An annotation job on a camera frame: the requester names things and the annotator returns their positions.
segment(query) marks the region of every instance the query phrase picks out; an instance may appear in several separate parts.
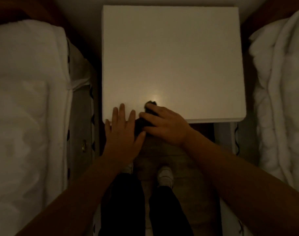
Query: black pants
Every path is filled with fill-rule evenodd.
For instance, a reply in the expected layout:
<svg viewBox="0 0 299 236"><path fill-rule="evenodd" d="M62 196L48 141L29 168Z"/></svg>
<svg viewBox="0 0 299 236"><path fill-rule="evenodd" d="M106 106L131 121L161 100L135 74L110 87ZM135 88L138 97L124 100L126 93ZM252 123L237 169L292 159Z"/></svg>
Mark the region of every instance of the black pants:
<svg viewBox="0 0 299 236"><path fill-rule="evenodd" d="M149 199L154 236L193 235L191 226L172 189L156 188ZM145 198L141 182L131 174L117 176L111 198L101 215L99 236L145 235Z"/></svg>

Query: white blanket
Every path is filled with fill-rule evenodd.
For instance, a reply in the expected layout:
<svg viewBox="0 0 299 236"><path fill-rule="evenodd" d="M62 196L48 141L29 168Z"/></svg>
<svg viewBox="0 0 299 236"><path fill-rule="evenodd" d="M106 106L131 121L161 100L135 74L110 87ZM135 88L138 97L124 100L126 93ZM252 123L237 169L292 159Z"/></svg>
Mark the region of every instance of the white blanket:
<svg viewBox="0 0 299 236"><path fill-rule="evenodd" d="M61 27L35 20L0 25L0 78L49 85L46 204L66 187L66 136L72 102L67 40Z"/></svg>
<svg viewBox="0 0 299 236"><path fill-rule="evenodd" d="M250 39L260 167L299 191L299 11Z"/></svg>
<svg viewBox="0 0 299 236"><path fill-rule="evenodd" d="M44 81L0 79L0 235L15 235L43 208L47 98Z"/></svg>

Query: hand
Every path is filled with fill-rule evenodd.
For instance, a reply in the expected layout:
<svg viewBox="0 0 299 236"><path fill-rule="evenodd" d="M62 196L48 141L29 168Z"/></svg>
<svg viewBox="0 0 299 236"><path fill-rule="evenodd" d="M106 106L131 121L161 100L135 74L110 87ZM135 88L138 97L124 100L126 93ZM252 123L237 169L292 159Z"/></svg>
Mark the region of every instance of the hand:
<svg viewBox="0 0 299 236"><path fill-rule="evenodd" d="M135 111L132 110L126 122L125 108L122 103L119 108L115 107L112 112L112 125L108 119L105 121L106 145L103 156L115 164L117 170L121 171L129 165L139 154L146 132L141 132L134 140Z"/></svg>
<svg viewBox="0 0 299 236"><path fill-rule="evenodd" d="M165 108L148 103L146 107L158 116L141 112L139 116L151 122L155 127L144 127L143 130L162 138L167 143L182 147L188 135L194 131L179 114Z"/></svg>

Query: foot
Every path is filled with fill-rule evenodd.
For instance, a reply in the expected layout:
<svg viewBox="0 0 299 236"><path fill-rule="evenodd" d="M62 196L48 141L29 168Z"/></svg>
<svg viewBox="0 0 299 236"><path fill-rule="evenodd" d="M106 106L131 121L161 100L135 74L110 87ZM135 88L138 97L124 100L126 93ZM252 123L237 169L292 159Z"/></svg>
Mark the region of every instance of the foot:
<svg viewBox="0 0 299 236"><path fill-rule="evenodd" d="M133 173L133 162L130 163L128 166L126 166L121 173L128 173L128 174L132 174Z"/></svg>
<svg viewBox="0 0 299 236"><path fill-rule="evenodd" d="M157 172L158 186L173 188L173 174L170 167L162 167Z"/></svg>

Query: person's right hand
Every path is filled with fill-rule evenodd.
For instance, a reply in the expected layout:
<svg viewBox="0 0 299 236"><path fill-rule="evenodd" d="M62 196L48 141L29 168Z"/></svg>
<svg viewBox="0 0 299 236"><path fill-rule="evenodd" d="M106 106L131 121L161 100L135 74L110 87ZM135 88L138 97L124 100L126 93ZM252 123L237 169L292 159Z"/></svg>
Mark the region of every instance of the person's right hand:
<svg viewBox="0 0 299 236"><path fill-rule="evenodd" d="M194 131L187 121L179 114L154 104L148 103L146 107L158 114L158 116L141 112L139 116L146 119L154 127L144 127L143 130L165 140L174 146L183 146L188 135Z"/></svg>

